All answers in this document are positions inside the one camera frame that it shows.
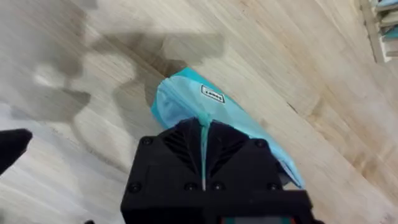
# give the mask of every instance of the white label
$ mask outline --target white label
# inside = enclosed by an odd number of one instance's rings
[[[201,86],[201,92],[204,95],[206,95],[206,96],[208,96],[208,97],[210,97],[210,98],[212,98],[212,99],[214,99],[216,101],[219,101],[221,103],[225,103],[224,95],[216,93],[214,90],[209,89],[209,88],[205,87],[204,85]]]

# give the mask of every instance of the black object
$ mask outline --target black object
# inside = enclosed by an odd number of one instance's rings
[[[23,155],[31,139],[26,129],[0,131],[0,175]]]
[[[318,222],[306,191],[283,190],[280,164],[267,141],[212,122],[202,167],[200,139],[197,119],[142,138],[121,204],[127,224],[215,224],[223,217],[268,216]]]

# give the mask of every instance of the screw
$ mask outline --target screw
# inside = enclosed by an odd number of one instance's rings
[[[154,140],[153,140],[152,138],[150,138],[150,137],[143,137],[143,138],[142,138],[142,143],[143,143],[144,145],[146,145],[146,146],[152,144],[153,141],[154,141]]]
[[[265,147],[267,143],[263,139],[258,139],[256,140],[255,144],[257,147]]]
[[[194,191],[197,189],[198,189],[198,185],[196,183],[189,182],[184,185],[184,190],[186,190],[186,191]]]
[[[141,190],[141,188],[142,188],[142,186],[141,186],[141,183],[140,183],[140,182],[134,182],[134,183],[131,183],[131,184],[129,185],[128,191],[129,191],[130,193],[135,194],[135,193],[138,193],[138,192]]]
[[[274,183],[269,183],[267,188],[268,190],[278,190],[278,185]]]
[[[213,190],[225,190],[225,185],[221,182],[214,182],[211,188]]]

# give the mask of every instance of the light blue bag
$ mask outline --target light blue bag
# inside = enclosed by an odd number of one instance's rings
[[[377,4],[378,7],[386,7],[386,6],[391,6],[393,4],[397,4],[398,0],[382,0]]]
[[[152,113],[168,129],[183,119],[198,118],[201,132],[202,167],[205,167],[207,134],[213,120],[228,124],[250,138],[267,140],[274,157],[297,187],[304,181],[290,156],[235,101],[191,68],[166,78],[157,88]]]

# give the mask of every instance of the wooden table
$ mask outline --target wooden table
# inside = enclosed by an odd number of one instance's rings
[[[397,223],[398,66],[362,23],[346,0],[0,1],[1,128],[34,133],[0,223],[122,223],[156,86],[185,65],[294,158],[318,218]]]

